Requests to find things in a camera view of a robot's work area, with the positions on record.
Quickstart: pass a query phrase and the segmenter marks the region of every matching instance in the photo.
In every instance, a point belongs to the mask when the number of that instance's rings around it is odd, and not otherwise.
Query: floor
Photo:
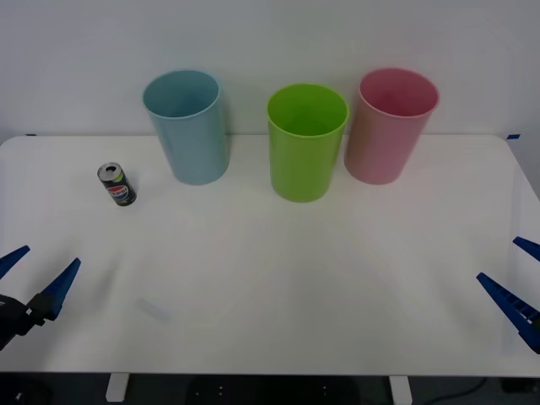
[[[27,375],[45,382],[54,391],[52,405],[105,405],[109,376],[101,374]],[[125,405],[181,405],[191,375],[131,375]],[[354,378],[364,405],[390,405],[387,379],[380,377]],[[441,395],[469,389],[478,378],[409,378],[414,405],[423,405]],[[483,388],[468,397],[440,402],[445,405],[538,405],[539,393],[507,394],[498,379],[489,379]]]

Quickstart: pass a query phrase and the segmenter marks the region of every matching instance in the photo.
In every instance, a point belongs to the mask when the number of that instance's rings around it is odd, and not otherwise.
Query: black cable
[[[437,398],[433,398],[433,399],[430,399],[429,401],[427,401],[424,405],[433,405],[434,403],[438,403],[438,402],[441,402],[441,401],[446,401],[446,400],[449,400],[449,399],[454,399],[454,398],[460,398],[460,397],[466,397],[467,395],[470,395],[476,391],[478,391],[480,388],[483,387],[483,385],[488,381],[487,378],[483,378],[476,386],[474,386],[473,388],[470,388],[466,391],[463,391],[463,392],[457,392],[455,394],[449,394],[449,395],[443,395],[441,397],[437,397]]]

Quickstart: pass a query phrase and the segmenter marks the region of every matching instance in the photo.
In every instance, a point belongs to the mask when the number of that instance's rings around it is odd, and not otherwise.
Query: plastic cup
[[[183,183],[209,183],[229,166],[220,95],[218,81],[198,70],[164,74],[144,90],[144,106],[175,177]]]
[[[409,70],[368,73],[360,83],[345,166],[370,184],[386,184],[402,173],[420,133],[439,104],[439,91]]]
[[[267,117],[276,193],[299,203],[322,197],[348,120],[345,100],[319,84],[292,84],[270,98]]]

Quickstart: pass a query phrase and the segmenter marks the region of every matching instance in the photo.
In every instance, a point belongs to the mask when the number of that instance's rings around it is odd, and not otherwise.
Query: can label
[[[126,186],[113,186],[107,188],[107,191],[113,197],[116,201],[120,202],[122,200],[127,199],[127,196],[129,195],[129,188]]]

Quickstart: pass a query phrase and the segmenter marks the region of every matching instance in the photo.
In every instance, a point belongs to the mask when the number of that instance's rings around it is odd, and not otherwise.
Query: white table
[[[75,257],[59,318],[15,338],[1,371],[540,376],[540,358],[475,279],[540,307],[540,202],[505,141],[423,136],[402,177],[279,197],[268,140],[232,137],[206,186],[172,176],[156,137],[22,137],[0,148],[0,282],[22,301]],[[118,208],[96,171],[119,162]]]

